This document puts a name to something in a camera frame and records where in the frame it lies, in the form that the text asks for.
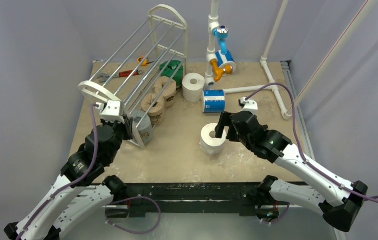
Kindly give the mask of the green paper roll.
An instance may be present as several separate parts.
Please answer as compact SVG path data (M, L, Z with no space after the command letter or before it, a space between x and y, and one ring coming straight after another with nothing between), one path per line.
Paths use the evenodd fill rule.
M165 69L161 76L162 77L171 77L173 76L173 80L176 83L176 87L180 88L182 86L182 80L184 77L184 67L183 65L179 67L181 61L179 60L171 60L168 64L166 62L162 63L159 67L160 70Z

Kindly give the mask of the white metal shelf rack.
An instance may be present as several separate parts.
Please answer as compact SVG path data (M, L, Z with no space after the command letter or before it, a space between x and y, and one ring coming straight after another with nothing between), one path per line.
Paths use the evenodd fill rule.
M119 52L127 53L127 57L121 63L114 62L114 58L110 57L90 79L81 82L78 89L92 104L106 103L109 100L121 101L124 116L133 118L134 111L143 111L143 98L147 94L155 93L154 85L165 70L160 70L162 63L168 64L171 60L181 61L179 68L183 66L183 75L186 74L188 38L188 24L183 16L173 7L159 4L148 12L147 19L118 48ZM154 63L140 66L137 60L141 56L147 56ZM133 73L143 70L144 73L112 78L116 73L131 70ZM100 83L100 73L111 74L111 77ZM133 139L130 142L144 149L147 143L143 143L134 120L132 130Z

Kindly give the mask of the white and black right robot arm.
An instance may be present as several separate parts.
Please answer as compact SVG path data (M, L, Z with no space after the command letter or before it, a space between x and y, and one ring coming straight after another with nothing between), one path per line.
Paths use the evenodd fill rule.
M322 215L333 228L348 233L358 216L368 186L362 181L351 182L337 176L302 153L300 147L277 130L261 125L249 111L222 112L215 127L216 138L221 138L228 127L226 139L239 142L256 157L267 160L293 173L305 182L294 185L267 176L257 187L256 194L247 194L262 205L272 201L286 202Z

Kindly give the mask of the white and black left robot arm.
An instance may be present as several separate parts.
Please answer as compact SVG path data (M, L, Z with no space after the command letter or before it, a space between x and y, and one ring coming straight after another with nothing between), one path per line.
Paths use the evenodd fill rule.
M60 171L49 192L30 214L4 228L10 240L60 240L97 209L126 199L126 185L117 176L108 176L105 183L93 181L105 172L121 148L123 141L133 139L133 119L101 119L94 125L77 152Z

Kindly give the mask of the grey paper roll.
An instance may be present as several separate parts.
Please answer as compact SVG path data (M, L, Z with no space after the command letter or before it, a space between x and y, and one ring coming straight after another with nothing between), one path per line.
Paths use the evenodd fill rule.
M131 116L133 117L133 121L137 126L142 142L144 144L149 143L154 137L150 117L145 115L145 112L142 110L135 110Z

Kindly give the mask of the unwrapped white paper roll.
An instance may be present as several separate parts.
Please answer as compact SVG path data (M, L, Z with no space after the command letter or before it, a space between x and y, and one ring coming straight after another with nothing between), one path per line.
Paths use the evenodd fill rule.
M224 130L222 137L219 138L215 138L215 134L214 137L211 135L211 133L215 133L215 128L217 125L217 123L209 123L205 125L200 132L200 149L206 155L216 155L224 149L227 132Z

